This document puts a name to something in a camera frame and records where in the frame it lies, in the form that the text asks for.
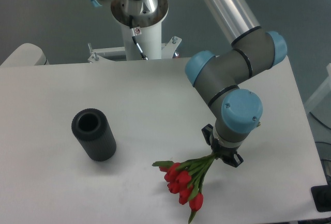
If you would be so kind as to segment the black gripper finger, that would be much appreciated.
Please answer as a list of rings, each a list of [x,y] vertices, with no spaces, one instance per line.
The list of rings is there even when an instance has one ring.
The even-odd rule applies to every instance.
[[[238,154],[237,152],[231,153],[229,155],[224,155],[223,158],[222,158],[222,161],[225,164],[230,165],[232,167],[238,167],[244,162],[241,155]]]
[[[211,145],[212,141],[213,141],[213,126],[211,124],[207,124],[206,126],[204,126],[202,128],[202,134],[203,137],[207,143],[207,145]]]

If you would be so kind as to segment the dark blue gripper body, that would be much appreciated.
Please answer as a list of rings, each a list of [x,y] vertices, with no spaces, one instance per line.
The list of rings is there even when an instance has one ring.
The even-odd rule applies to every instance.
[[[220,144],[217,139],[210,139],[210,146],[213,153],[216,155],[216,159],[230,160],[236,153],[237,147],[225,147]]]

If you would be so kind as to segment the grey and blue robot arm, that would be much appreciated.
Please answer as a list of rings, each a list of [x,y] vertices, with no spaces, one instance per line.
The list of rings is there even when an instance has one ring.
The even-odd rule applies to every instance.
[[[172,58],[177,38],[161,43],[161,23],[167,0],[110,0],[121,25],[123,52],[129,61]],[[99,7],[99,0],[90,0]],[[205,0],[232,50],[216,56],[201,51],[185,66],[185,74],[216,118],[203,136],[216,157],[233,167],[243,159],[237,150],[262,116],[262,103],[251,91],[239,88],[248,79],[276,66],[287,55],[287,44],[277,32],[266,32],[245,0]]]

